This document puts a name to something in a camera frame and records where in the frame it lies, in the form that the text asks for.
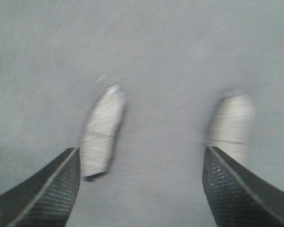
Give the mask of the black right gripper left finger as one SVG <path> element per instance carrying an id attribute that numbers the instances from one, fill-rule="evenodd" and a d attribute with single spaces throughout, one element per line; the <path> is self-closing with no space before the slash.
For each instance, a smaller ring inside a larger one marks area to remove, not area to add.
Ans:
<path id="1" fill-rule="evenodd" d="M 80 150 L 68 148 L 0 195 L 0 227 L 64 227 L 80 187 Z"/>

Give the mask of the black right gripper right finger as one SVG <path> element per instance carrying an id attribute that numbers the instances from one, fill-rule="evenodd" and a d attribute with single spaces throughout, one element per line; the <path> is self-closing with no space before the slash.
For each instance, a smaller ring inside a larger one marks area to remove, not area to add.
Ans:
<path id="1" fill-rule="evenodd" d="M 284 192 L 218 147 L 207 147 L 204 192 L 219 227 L 284 227 Z"/>

